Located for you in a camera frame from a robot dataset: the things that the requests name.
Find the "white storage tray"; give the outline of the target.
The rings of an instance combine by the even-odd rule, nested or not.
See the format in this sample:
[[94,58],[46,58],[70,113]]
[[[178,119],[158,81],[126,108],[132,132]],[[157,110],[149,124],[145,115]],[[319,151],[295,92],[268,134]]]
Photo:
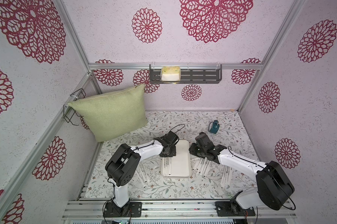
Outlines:
[[171,176],[163,176],[164,178],[190,178],[192,174],[189,142],[187,140],[179,140],[176,145],[176,156],[172,158]]

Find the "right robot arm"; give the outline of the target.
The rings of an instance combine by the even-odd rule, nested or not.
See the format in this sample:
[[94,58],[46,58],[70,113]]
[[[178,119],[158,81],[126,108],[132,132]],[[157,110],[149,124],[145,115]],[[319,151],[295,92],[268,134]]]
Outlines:
[[278,211],[290,200],[295,188],[279,163],[256,161],[233,152],[230,146],[214,145],[204,132],[195,141],[189,148],[191,155],[230,167],[256,180],[255,188],[240,191],[230,199],[232,213],[262,205]]

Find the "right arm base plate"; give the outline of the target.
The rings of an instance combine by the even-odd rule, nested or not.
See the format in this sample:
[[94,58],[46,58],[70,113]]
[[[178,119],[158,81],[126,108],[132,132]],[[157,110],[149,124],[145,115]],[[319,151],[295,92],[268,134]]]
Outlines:
[[256,213],[253,209],[243,209],[236,202],[216,201],[217,215],[219,217],[255,217]]

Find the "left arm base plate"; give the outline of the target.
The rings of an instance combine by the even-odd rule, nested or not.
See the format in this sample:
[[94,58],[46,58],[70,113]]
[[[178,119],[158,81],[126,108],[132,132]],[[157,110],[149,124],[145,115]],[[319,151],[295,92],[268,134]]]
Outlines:
[[117,206],[114,202],[108,201],[104,205],[103,217],[141,217],[142,203],[128,202],[123,207]]

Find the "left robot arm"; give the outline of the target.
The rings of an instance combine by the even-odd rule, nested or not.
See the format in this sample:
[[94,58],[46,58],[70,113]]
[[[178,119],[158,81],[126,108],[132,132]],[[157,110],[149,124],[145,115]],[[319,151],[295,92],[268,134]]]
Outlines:
[[133,178],[139,162],[157,155],[162,158],[176,156],[178,141],[178,135],[169,131],[164,136],[142,145],[119,146],[105,166],[108,182],[114,185],[112,202],[116,207],[121,209],[129,203],[128,183]]

